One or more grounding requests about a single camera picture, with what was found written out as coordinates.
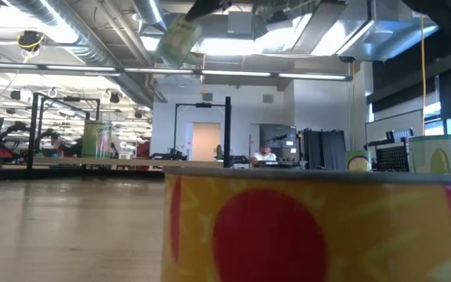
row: colorful can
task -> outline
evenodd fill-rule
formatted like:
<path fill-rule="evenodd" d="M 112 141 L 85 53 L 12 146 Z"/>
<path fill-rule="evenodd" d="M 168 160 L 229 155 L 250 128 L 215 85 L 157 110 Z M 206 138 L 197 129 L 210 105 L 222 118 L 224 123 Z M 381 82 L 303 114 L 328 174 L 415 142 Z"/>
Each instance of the colorful can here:
<path fill-rule="evenodd" d="M 165 173 L 163 282 L 451 281 L 451 175 Z"/>
<path fill-rule="evenodd" d="M 157 54 L 170 67 L 180 67 L 201 36 L 203 28 L 195 21 L 177 16 L 157 46 Z"/>
<path fill-rule="evenodd" d="M 82 157 L 110 158 L 112 125 L 105 121 L 85 121 Z"/>
<path fill-rule="evenodd" d="M 370 151 L 345 152 L 347 170 L 353 172 L 370 172 L 372 170 L 372 154 Z"/>
<path fill-rule="evenodd" d="M 451 135 L 411 137 L 408 144 L 411 172 L 451 173 Z"/>

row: ceiling vent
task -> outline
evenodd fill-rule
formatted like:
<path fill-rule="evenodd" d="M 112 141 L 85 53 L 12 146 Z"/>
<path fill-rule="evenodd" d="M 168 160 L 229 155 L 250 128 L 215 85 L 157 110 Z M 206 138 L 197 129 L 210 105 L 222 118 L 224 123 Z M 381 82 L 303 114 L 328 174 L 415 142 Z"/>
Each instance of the ceiling vent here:
<path fill-rule="evenodd" d="M 203 93 L 203 102 L 213 102 L 213 93 Z"/>
<path fill-rule="evenodd" d="M 262 97 L 263 103 L 274 103 L 274 95 L 273 94 L 264 94 Z"/>

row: wooden floor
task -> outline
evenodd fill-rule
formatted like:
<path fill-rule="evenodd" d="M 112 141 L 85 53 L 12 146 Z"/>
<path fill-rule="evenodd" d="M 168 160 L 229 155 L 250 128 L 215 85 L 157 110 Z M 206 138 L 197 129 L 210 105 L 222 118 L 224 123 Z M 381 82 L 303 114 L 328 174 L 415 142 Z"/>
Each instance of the wooden floor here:
<path fill-rule="evenodd" d="M 160 279 L 163 182 L 0 182 L 0 282 Z"/>

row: yellow cable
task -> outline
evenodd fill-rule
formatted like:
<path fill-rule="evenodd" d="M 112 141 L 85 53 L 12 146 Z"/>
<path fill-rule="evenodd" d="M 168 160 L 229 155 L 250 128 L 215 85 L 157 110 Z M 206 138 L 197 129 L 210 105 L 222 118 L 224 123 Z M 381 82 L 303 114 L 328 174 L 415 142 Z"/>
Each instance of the yellow cable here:
<path fill-rule="evenodd" d="M 353 61 L 352 62 L 352 107 L 351 107 L 351 110 L 354 110 L 354 94 L 355 94 L 355 92 L 354 92 L 354 78 L 355 78 L 355 76 L 356 76 L 356 61 Z M 354 134 L 352 135 L 352 149 L 354 150 L 354 140 L 355 140 L 355 136 L 354 136 Z"/>
<path fill-rule="evenodd" d="M 25 59 L 23 60 L 22 63 L 27 63 L 29 61 L 29 59 L 32 57 L 32 53 L 34 52 L 34 48 L 36 46 L 32 47 L 32 50 L 27 54 L 27 56 L 25 57 Z M 8 90 L 9 86 L 13 83 L 13 81 L 15 80 L 16 76 L 19 75 L 20 73 L 20 69 L 16 70 L 15 75 L 13 75 L 12 79 L 9 81 L 8 85 L 5 87 L 5 89 L 3 89 L 3 91 L 0 92 L 0 98 L 1 96 L 5 93 L 6 90 Z"/>
<path fill-rule="evenodd" d="M 426 108 L 426 49 L 424 42 L 424 16 L 420 16 L 420 53 L 422 56 L 422 136 L 424 136 L 424 111 Z"/>
<path fill-rule="evenodd" d="M 44 35 L 41 36 L 41 39 L 39 39 L 38 42 L 33 43 L 33 44 L 31 44 L 31 45 L 21 45 L 20 43 L 18 43 L 19 39 L 20 39 L 20 36 L 19 36 L 18 38 L 16 38 L 17 44 L 18 44 L 20 47 L 26 49 L 26 48 L 34 48 L 34 47 L 36 47 L 37 45 L 39 45 L 41 42 L 43 42 L 43 39 L 45 39 L 45 36 L 44 36 Z"/>

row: black speaker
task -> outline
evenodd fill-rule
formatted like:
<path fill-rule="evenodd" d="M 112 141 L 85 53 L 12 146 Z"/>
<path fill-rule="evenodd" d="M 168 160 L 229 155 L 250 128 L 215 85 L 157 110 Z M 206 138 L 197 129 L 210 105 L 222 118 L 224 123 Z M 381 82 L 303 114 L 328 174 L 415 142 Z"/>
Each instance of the black speaker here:
<path fill-rule="evenodd" d="M 12 99 L 17 99 L 20 100 L 20 90 L 13 90 L 10 94 L 9 97 Z"/>
<path fill-rule="evenodd" d="M 141 110 L 136 110 L 135 111 L 135 118 L 142 118 L 142 111 Z"/>
<path fill-rule="evenodd" d="M 119 103 L 119 93 L 117 93 L 117 92 L 116 93 L 111 93 L 109 101 L 111 103 Z"/>

